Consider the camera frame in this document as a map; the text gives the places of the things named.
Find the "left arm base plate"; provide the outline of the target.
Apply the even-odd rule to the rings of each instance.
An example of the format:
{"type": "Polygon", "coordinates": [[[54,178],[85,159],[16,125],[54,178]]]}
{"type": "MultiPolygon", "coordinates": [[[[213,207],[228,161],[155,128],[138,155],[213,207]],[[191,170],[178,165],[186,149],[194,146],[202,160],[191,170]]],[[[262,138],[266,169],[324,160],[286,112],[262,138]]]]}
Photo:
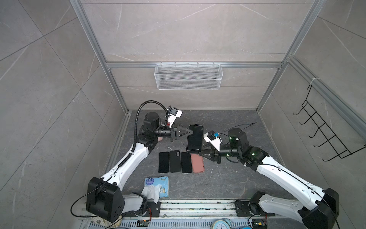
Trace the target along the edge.
{"type": "Polygon", "coordinates": [[[145,201],[138,211],[130,211],[123,213],[124,217],[159,217],[161,202],[154,203],[153,201],[145,201]]]}

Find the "black phone case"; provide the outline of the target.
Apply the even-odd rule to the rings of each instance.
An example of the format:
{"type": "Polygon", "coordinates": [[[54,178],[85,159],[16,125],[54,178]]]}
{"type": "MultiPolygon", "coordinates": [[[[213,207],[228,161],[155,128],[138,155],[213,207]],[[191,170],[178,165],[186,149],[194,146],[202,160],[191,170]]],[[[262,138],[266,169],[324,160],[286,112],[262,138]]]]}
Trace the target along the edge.
{"type": "Polygon", "coordinates": [[[179,150],[169,152],[169,171],[171,173],[181,172],[181,153],[179,150]]]}

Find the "pink phone case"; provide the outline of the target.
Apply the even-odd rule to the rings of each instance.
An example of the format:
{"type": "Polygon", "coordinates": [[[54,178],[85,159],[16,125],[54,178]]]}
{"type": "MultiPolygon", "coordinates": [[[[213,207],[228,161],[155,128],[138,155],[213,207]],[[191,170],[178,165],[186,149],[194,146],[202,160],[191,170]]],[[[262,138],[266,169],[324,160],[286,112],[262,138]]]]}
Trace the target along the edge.
{"type": "Polygon", "coordinates": [[[194,173],[203,173],[205,171],[203,157],[198,154],[191,154],[192,169],[194,173]]]}

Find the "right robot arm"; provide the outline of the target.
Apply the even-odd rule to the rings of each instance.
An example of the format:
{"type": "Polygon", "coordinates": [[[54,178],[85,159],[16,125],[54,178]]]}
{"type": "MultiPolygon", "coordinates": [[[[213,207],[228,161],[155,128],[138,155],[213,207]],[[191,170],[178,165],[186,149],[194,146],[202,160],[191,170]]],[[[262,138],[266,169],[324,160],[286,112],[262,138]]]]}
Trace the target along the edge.
{"type": "Polygon", "coordinates": [[[199,155],[220,163],[222,157],[235,157],[245,167],[271,179],[289,192],[293,199],[277,198],[264,192],[256,192],[249,201],[252,215],[273,213],[299,221],[308,229],[331,229],[338,225],[339,194],[331,189],[316,186],[277,162],[264,150],[251,146],[246,133],[239,128],[228,131],[228,143],[214,131],[199,134],[199,144],[205,141],[210,150],[199,155]]]}

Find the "black phone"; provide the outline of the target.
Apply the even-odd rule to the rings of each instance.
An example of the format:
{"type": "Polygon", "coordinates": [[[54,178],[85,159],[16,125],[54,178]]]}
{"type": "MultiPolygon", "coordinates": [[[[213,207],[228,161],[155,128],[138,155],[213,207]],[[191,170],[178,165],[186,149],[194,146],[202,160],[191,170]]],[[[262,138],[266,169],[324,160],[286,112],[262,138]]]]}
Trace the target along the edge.
{"type": "Polygon", "coordinates": [[[190,125],[189,129],[193,132],[187,138],[186,150],[190,154],[198,154],[202,149],[202,141],[204,136],[204,126],[190,125]]]}
{"type": "Polygon", "coordinates": [[[168,173],[170,171],[169,166],[169,152],[160,152],[159,153],[159,165],[158,165],[158,173],[168,173]]]}

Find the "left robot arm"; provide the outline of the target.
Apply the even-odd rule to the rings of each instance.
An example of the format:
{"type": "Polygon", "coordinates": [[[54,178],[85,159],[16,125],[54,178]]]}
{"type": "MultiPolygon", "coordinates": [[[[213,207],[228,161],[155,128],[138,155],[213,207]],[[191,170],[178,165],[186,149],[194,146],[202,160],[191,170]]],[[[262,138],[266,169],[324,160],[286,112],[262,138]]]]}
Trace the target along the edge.
{"type": "Polygon", "coordinates": [[[166,123],[161,123],[156,112],[145,115],[136,143],[106,174],[90,180],[86,197],[86,210],[89,213],[115,222],[123,213],[146,211],[147,198],[140,194],[123,195],[123,187],[137,166],[155,148],[159,138],[176,140],[193,133],[190,129],[174,124],[181,115],[182,111],[175,107],[168,113],[166,123]]]}

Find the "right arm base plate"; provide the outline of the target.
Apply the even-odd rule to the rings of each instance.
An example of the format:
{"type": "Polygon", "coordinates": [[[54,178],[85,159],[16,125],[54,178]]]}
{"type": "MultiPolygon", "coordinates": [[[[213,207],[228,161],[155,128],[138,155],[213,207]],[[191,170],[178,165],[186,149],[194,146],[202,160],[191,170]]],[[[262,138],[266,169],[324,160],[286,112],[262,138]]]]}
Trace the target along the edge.
{"type": "Polygon", "coordinates": [[[234,209],[238,217],[249,217],[249,216],[261,216],[261,217],[274,217],[274,213],[267,213],[259,206],[258,203],[251,202],[249,200],[239,200],[234,202],[234,209]]]}

